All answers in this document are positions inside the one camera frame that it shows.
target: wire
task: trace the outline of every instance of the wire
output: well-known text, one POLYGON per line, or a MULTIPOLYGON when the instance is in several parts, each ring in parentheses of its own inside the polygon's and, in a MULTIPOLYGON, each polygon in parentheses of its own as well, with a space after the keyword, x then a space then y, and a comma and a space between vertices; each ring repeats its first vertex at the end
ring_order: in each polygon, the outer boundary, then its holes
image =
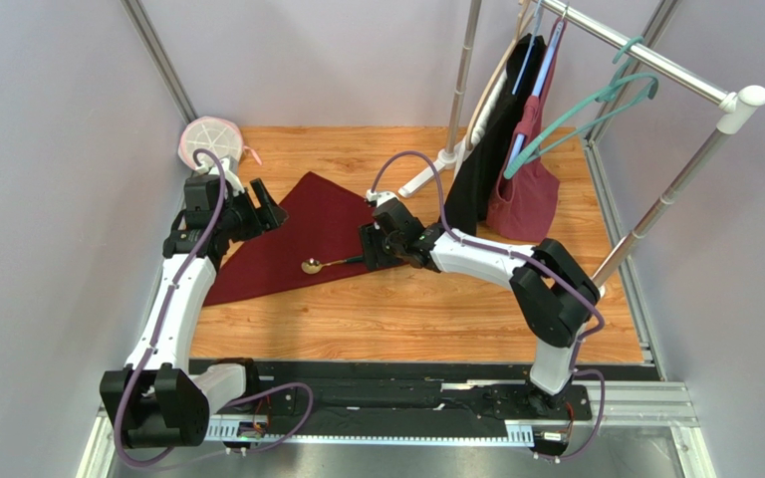
POLYGON ((601 382, 601 402, 598 403, 598 415, 595 418, 595 426, 592 427, 592 433, 590 433, 589 437, 586 438, 586 441, 583 443, 583 446, 578 448, 577 451, 573 453, 570 453, 568 455, 563 455, 563 456, 539 454, 536 456, 537 458, 545 458, 546 460, 552 461, 555 463, 558 463, 559 461, 573 460, 574 458, 580 457, 586 451, 586 449, 589 448, 589 445, 592 444, 592 440, 595 439, 595 436, 598 435, 598 430, 601 429, 601 423, 604 421, 604 409, 607 404, 607 381, 604 379, 604 375, 599 370, 596 370, 594 368, 574 372, 574 376, 587 376, 587 375, 594 375, 601 382))
MULTIPOLYGON (((467 239, 467 237, 460 237, 456 233, 454 233, 453 230, 450 228, 450 226, 447 224, 447 217, 444 213, 444 195, 442 193, 442 187, 441 187, 441 175, 438 173, 438 169, 435 168, 435 165, 432 163, 432 160, 429 157, 427 157, 426 154, 419 151, 408 150, 408 151, 399 152, 395 154, 394 156, 392 156, 391 158, 389 158, 388 161, 386 161, 385 164, 383 164, 382 167, 380 168, 380 172, 377 173, 377 177, 374 179, 374 184, 372 184, 371 186, 371 193, 377 191, 377 186, 380 184, 380 179, 383 178, 383 174, 385 173, 385 170, 388 169, 388 167, 399 158, 408 156, 408 155, 420 157, 429 165, 429 169, 432 171, 432 176, 433 178, 435 178, 435 189, 436 189, 436 192, 438 193, 438 208, 439 208, 439 216, 441 217, 441 226, 444 228, 444 231, 450 234, 450 236, 453 239, 458 240, 461 244, 476 247, 476 248, 483 249, 490 252, 495 252, 497 254, 503 254, 503 255, 511 254, 513 257, 522 259, 526 263, 535 266, 542 273, 544 273, 546 276, 550 277, 557 284, 559 284, 560 287, 568 291, 568 293, 571 294, 572 297, 574 297, 578 302, 580 302, 580 304, 586 307, 586 309, 598 319, 598 324, 596 326, 580 333, 577 337, 576 343, 574 345, 575 347, 574 353, 571 359, 571 369, 574 369, 574 365, 577 362, 577 354, 578 354, 578 351, 580 350, 580 344, 583 342, 583 339, 590 336, 591 334, 595 334, 598 331, 602 330, 607 323, 607 321, 604 319, 604 316, 601 314, 600 311, 598 311, 598 308, 596 308, 595 305, 592 304, 591 302, 587 301, 586 298, 583 297, 583 295, 577 292, 577 290, 571 287, 571 285, 568 282, 566 282, 565 279, 560 277, 554 271, 550 270, 547 266, 545 266, 538 260, 533 259, 532 257, 526 254, 521 254, 517 251, 510 251, 509 249, 504 249, 502 247, 470 241, 467 239)), ((586 439, 586 442, 583 444, 583 446, 580 447, 579 450, 575 451, 574 453, 571 453, 570 455, 563 456, 563 459, 565 460, 573 459, 577 456, 580 456, 581 454, 583 454, 584 451, 586 451, 587 448, 589 448, 589 445, 592 443, 592 440, 595 438, 595 435, 598 434, 598 430, 601 429, 601 422, 604 419, 604 406, 607 399, 607 384, 604 379, 604 375, 600 373, 598 370, 589 369, 589 370, 583 370, 583 371, 574 371, 573 375, 574 376, 586 376, 586 375, 596 376, 601 381, 601 403, 599 404, 598 416, 595 419, 595 427, 592 429, 592 434, 589 435, 589 438, 586 439)))
POLYGON ((253 411, 253 419, 252 419, 252 421, 253 421, 253 429, 258 431, 259 433, 262 433, 262 434, 264 434, 264 432, 263 432, 262 428, 259 426, 259 424, 256 423, 256 415, 259 414, 259 410, 262 409, 262 403, 264 403, 264 401, 265 401, 264 398, 259 400, 259 404, 256 405, 256 409, 253 411))
POLYGON ((374 184, 372 184, 371 186, 371 192, 377 191, 377 186, 378 184, 380 184, 380 179, 383 178, 383 174, 385 173, 385 170, 388 169, 388 167, 393 162, 395 162, 401 157, 409 156, 409 155, 420 157, 429 165, 429 169, 432 171, 432 176, 435 178, 435 189, 438 193, 438 209, 440 211, 439 216, 441 217, 441 226, 444 228, 444 231, 447 232, 447 234, 450 234, 450 237, 459 241, 460 244, 476 247, 478 249, 494 252, 496 254, 502 254, 504 256, 511 255, 512 257, 523 260, 527 264, 530 264, 531 266, 541 271, 542 274, 544 274, 545 276, 553 279, 557 284, 560 285, 560 287, 568 291, 568 293, 571 294, 572 297, 574 297, 578 302, 580 302, 580 304, 582 304, 586 308, 586 310, 589 311, 590 314, 595 316, 595 318, 598 320, 598 323, 591 329, 585 330, 577 336, 576 343, 574 344, 574 352, 572 354, 572 360, 571 360, 571 366, 570 366, 570 369, 574 369, 574 365, 575 363, 577 363, 577 354, 580 349, 580 344, 583 342, 583 340, 586 337, 601 331, 607 324, 606 319, 604 319, 604 316, 601 314, 600 311, 598 311, 598 308, 596 308, 594 304, 586 300, 586 298, 583 297, 582 294, 577 292, 575 288, 571 287, 571 284, 566 282, 565 279, 560 277, 554 271, 550 270, 548 266, 542 264, 538 260, 533 259, 532 257, 526 254, 522 254, 518 251, 513 251, 500 246, 492 246, 490 244, 485 244, 482 242, 472 241, 472 240, 469 240, 467 237, 460 237, 457 233, 453 232, 453 229, 451 229, 450 225, 447 224, 447 215, 445 214, 445 211, 444 211, 444 193, 442 192, 442 187, 441 187, 441 176, 438 174, 438 169, 435 168, 435 164, 432 163, 432 160, 428 158, 426 154, 419 151, 408 150, 408 151, 399 152, 395 154, 394 156, 392 156, 391 158, 389 158, 388 161, 386 161, 385 164, 383 164, 382 167, 380 168, 380 172, 377 173, 377 177, 374 179, 374 184))
MULTIPOLYGON (((220 163, 220 159, 218 159, 218 157, 213 152, 209 151, 208 149, 200 148, 195 150, 193 153, 193 159, 194 159, 194 162, 197 164, 197 166, 200 165, 199 160, 197 160, 197 156, 201 153, 208 155, 212 159, 215 167, 217 168, 218 176, 220 177, 217 204, 215 206, 214 212, 212 213, 211 219, 209 220, 205 230, 203 231, 203 234, 194 244, 194 247, 193 249, 191 249, 191 252, 189 252, 188 255, 185 257, 185 259, 182 261, 182 264, 179 266, 179 270, 173 276, 172 283, 167 287, 167 292, 165 293, 164 300, 162 301, 161 307, 159 308, 159 311, 158 311, 158 318, 155 321, 155 328, 152 331, 152 337, 149 340, 149 347, 146 348, 146 350, 144 350, 143 356, 141 357, 140 361, 135 367, 134 372, 129 377, 127 386, 124 388, 124 395, 121 398, 121 404, 120 406, 118 406, 118 412, 115 414, 115 423, 114 423, 115 449, 121 461, 131 468, 151 467, 150 470, 152 471, 167 471, 167 470, 180 468, 182 466, 187 466, 192 463, 205 460, 207 458, 220 456, 224 453, 222 451, 209 453, 209 454, 202 455, 197 458, 193 458, 191 460, 185 461, 183 463, 175 464, 175 465, 169 465, 169 466, 163 466, 163 467, 152 467, 152 465, 155 465, 159 461, 163 460, 168 454, 170 454, 170 452, 173 451, 173 447, 165 448, 163 451, 161 451, 160 453, 158 453, 156 456, 152 458, 149 458, 146 460, 137 460, 132 458, 125 452, 124 444, 123 444, 123 433, 122 433, 124 415, 126 414, 126 407, 129 402, 129 398, 131 397, 132 392, 134 390, 134 386, 137 383, 137 379, 143 372, 143 369, 146 367, 146 364, 149 362, 149 357, 152 356, 155 352, 157 352, 155 345, 158 343, 158 338, 161 335, 161 327, 163 326, 164 320, 167 316, 167 311, 170 306, 170 300, 172 299, 173 292, 179 287, 179 280, 181 280, 182 275, 185 273, 185 270, 193 262, 193 260, 196 258, 197 253, 200 251, 200 249, 202 249, 203 245, 208 240, 212 230, 217 224, 217 219, 220 215, 220 211, 223 209, 223 203, 226 196, 226 176, 223 171, 223 165, 220 163)), ((240 404, 249 403, 257 399, 263 400, 265 398, 267 398, 268 403, 270 403, 271 394, 288 389, 288 388, 298 388, 298 387, 303 388, 309 394, 309 402, 306 406, 306 411, 303 414, 303 417, 300 419, 297 425, 295 425, 295 427, 292 428, 288 433, 286 433, 285 435, 283 435, 282 437, 280 437, 273 443, 250 449, 251 453, 260 453, 263 451, 273 449, 279 446, 280 444, 282 444, 283 442, 285 442, 285 440, 290 438, 292 435, 297 433, 297 431, 306 423, 306 421, 309 419, 309 415, 312 413, 312 404, 314 401, 314 398, 313 398, 314 394, 312 393, 312 389, 305 383, 299 383, 299 382, 286 383, 284 385, 276 386, 274 388, 263 391, 261 393, 257 393, 255 395, 232 400, 225 405, 225 406, 237 406, 240 404)), ((270 426, 270 411, 268 411, 268 426, 270 426)))
POLYGON ((568 433, 567 440, 571 443, 571 433, 574 431, 574 407, 567 401, 565 402, 565 407, 568 408, 568 426, 565 428, 565 431, 568 433))
POLYGON ((265 432, 271 429, 271 395, 268 395, 268 421, 265 423, 265 432))
POLYGON ((143 372, 143 369, 146 367, 146 364, 149 362, 150 356, 157 352, 155 345, 158 343, 158 338, 161 336, 161 328, 164 326, 164 319, 167 317, 167 311, 170 308, 170 301, 173 299, 173 293, 176 291, 176 289, 178 289, 179 281, 181 280, 182 275, 185 273, 185 270, 194 261, 194 259, 197 257, 197 253, 199 253, 200 249, 202 249, 205 242, 209 239, 209 236, 211 236, 211 232, 214 230, 214 226, 217 224, 217 219, 220 216, 220 211, 223 209, 223 202, 226 196, 226 176, 223 172, 223 165, 220 163, 220 159, 218 159, 218 157, 213 152, 203 148, 199 148, 194 151, 193 158, 197 165, 199 165, 199 161, 197 160, 197 156, 199 154, 206 154, 212 159, 215 167, 217 168, 217 174, 220 176, 220 190, 217 196, 217 205, 214 208, 214 212, 212 213, 211 219, 209 219, 203 234, 200 235, 200 238, 194 244, 191 252, 185 256, 185 259, 179 266, 179 270, 173 276, 171 284, 167 286, 167 292, 164 294, 164 300, 161 302, 161 307, 158 310, 158 318, 156 319, 155 327, 152 330, 152 337, 149 339, 149 347, 143 351, 143 356, 140 358, 140 361, 132 372, 132 375, 129 377, 127 386, 124 387, 124 394, 121 397, 121 404, 118 405, 118 411, 115 413, 115 450, 117 451, 118 457, 121 459, 121 461, 131 468, 144 468, 154 465, 163 460, 164 457, 173 451, 173 447, 167 447, 154 457, 147 460, 137 460, 132 458, 124 450, 124 438, 122 430, 124 428, 124 415, 126 415, 127 405, 129 404, 129 399, 131 398, 132 392, 134 391, 134 386, 137 383, 141 373, 143 372))
POLYGON ((282 385, 279 385, 279 386, 275 386, 275 387, 273 387, 273 388, 271 388, 269 390, 265 390, 265 391, 263 391, 261 393, 256 393, 255 395, 245 396, 243 398, 236 398, 236 399, 230 401, 229 403, 227 403, 225 405, 225 406, 243 405, 244 403, 250 403, 251 401, 255 401, 255 400, 258 400, 260 398, 265 398, 267 396, 270 396, 273 393, 276 393, 278 391, 287 390, 287 389, 290 389, 290 388, 303 388, 306 391, 306 393, 309 395, 309 402, 306 404, 306 411, 303 413, 303 417, 300 418, 300 421, 298 421, 296 425, 294 425, 294 428, 289 430, 288 433, 286 433, 286 434, 282 435, 281 437, 279 437, 273 443, 268 443, 267 445, 259 446, 257 448, 250 448, 248 450, 248 453, 261 453, 263 451, 272 450, 272 449, 276 448, 277 446, 281 445, 282 443, 284 443, 285 440, 287 440, 287 439, 291 438, 292 436, 294 436, 294 434, 297 433, 297 431, 300 430, 300 428, 304 424, 306 424, 306 420, 308 420, 309 419, 309 415, 312 414, 312 405, 313 405, 313 402, 314 402, 314 394, 312 394, 312 389, 308 385, 306 385, 305 383, 301 383, 301 382, 298 382, 298 381, 292 381, 290 383, 285 383, 285 384, 282 384, 282 385))

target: gray wall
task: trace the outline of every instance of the gray wall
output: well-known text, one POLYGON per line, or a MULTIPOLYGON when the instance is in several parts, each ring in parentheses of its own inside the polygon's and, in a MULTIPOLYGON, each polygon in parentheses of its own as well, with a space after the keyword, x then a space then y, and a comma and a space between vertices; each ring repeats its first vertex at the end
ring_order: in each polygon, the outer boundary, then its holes
MULTIPOLYGON (((470 0, 144 0, 197 112, 239 124, 447 125, 470 0), (205 75, 203 72, 219 72, 205 75)), ((638 34, 656 0, 574 5, 638 34)), ((509 45, 517 0, 484 0, 467 124, 509 45)), ((542 33, 556 17, 547 14, 542 33)), ((604 85, 615 50, 572 29, 563 39, 545 115, 558 117, 604 85)), ((597 107, 575 120, 593 118, 597 107)))
POLYGON ((150 300, 182 127, 120 2, 0 2, 0 476, 76 472, 150 300))
MULTIPOLYGON (((765 2, 683 2, 657 47, 728 89, 765 86, 765 2)), ((720 112, 671 82, 601 145, 628 227, 720 112)), ((635 253, 668 374, 689 385, 722 477, 765 476, 765 107, 635 253)))

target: teal hanger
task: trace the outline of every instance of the teal hanger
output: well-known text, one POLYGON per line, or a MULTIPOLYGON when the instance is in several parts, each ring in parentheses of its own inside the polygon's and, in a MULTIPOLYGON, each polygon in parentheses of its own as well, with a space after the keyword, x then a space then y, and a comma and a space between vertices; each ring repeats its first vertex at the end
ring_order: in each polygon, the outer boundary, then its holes
MULTIPOLYGON (((641 43, 642 40, 643 40, 642 37, 635 37, 631 40, 628 40, 627 44, 624 45, 616 54, 616 57, 613 58, 613 63, 614 64, 618 63, 619 59, 627 52, 627 50, 629 50, 633 45, 637 43, 641 43)), ((503 177, 506 179, 512 179, 512 176, 514 176, 515 173, 518 172, 518 169, 520 169, 521 166, 525 164, 529 164, 530 162, 533 162, 537 157, 550 151, 556 146, 562 144, 563 142, 567 141, 569 138, 576 136, 580 134, 581 132, 587 131, 593 126, 595 126, 596 124, 606 121, 614 117, 615 115, 622 113, 638 105, 639 103, 644 101, 645 98, 648 98, 649 100, 653 100, 653 97, 656 96, 656 91, 659 89, 659 78, 655 74, 635 73, 635 74, 623 77, 624 73, 627 71, 630 65, 633 64, 633 61, 634 61, 633 58, 628 58, 613 74, 613 78, 610 80, 610 83, 608 85, 594 92, 585 100, 579 102, 576 106, 568 110, 567 113, 565 113, 564 115, 559 117, 556 121, 552 122, 551 125, 546 127, 541 134, 534 137, 533 140, 530 141, 529 144, 527 144, 527 147, 525 147, 517 156, 515 156, 514 159, 509 161, 509 164, 506 166, 506 170, 503 171, 503 177), (545 147, 544 149, 539 148, 542 142, 544 142, 545 139, 547 139, 547 137, 552 132, 554 132, 558 127, 562 126, 562 124, 565 121, 567 121, 570 117, 579 113, 580 110, 587 107, 592 102, 597 102, 597 103, 611 102, 618 96, 619 91, 622 89, 624 85, 632 83, 636 80, 644 79, 644 78, 649 79, 649 81, 647 82, 647 85, 642 87, 641 90, 638 91, 637 95, 632 100, 630 100, 626 105, 616 109, 615 111, 613 111, 612 113, 609 113, 608 115, 604 115, 598 119, 595 119, 589 122, 588 124, 584 126, 578 127, 574 131, 563 136, 562 139, 554 142, 553 144, 549 145, 548 147, 545 147)))

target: spoon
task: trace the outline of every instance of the spoon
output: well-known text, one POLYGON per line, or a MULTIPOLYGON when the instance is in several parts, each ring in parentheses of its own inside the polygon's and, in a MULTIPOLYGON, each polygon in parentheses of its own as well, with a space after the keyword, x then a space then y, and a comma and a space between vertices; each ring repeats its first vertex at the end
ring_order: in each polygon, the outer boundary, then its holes
POLYGON ((338 264, 356 264, 358 262, 364 262, 365 257, 363 256, 356 256, 356 257, 349 257, 347 259, 342 259, 340 261, 333 261, 328 262, 326 264, 322 264, 321 261, 318 259, 306 259, 303 261, 303 264, 300 265, 300 268, 303 269, 303 272, 306 274, 318 274, 321 272, 322 269, 324 269, 327 266, 335 266, 338 264))

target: wooden platform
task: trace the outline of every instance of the wooden platform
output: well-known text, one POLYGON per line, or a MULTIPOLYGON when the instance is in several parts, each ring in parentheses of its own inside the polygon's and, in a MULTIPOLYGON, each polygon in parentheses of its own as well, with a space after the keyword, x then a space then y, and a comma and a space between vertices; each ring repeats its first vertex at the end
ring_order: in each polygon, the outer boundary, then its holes
MULTIPOLYGON (((244 182, 261 177, 276 200, 310 170, 364 195, 393 154, 417 149, 435 157, 445 141, 443 127, 247 127, 243 133, 264 165, 245 160, 239 176, 244 182)), ((555 149, 545 165, 562 182, 550 237, 562 241, 591 274, 610 245, 579 142, 555 149)), ((424 166, 418 158, 401 159, 388 169, 380 190, 397 191, 424 166)), ((452 173, 443 177, 446 191, 452 173)), ((438 217, 431 185, 405 203, 424 222, 438 217)), ((479 236, 504 240, 484 228, 479 236)), ((621 281, 613 277, 607 287, 599 305, 607 327, 586 342, 581 360, 639 362, 641 351, 621 281)), ((531 361, 535 349, 536 339, 510 292, 466 276, 401 267, 206 308, 191 355, 531 361)))

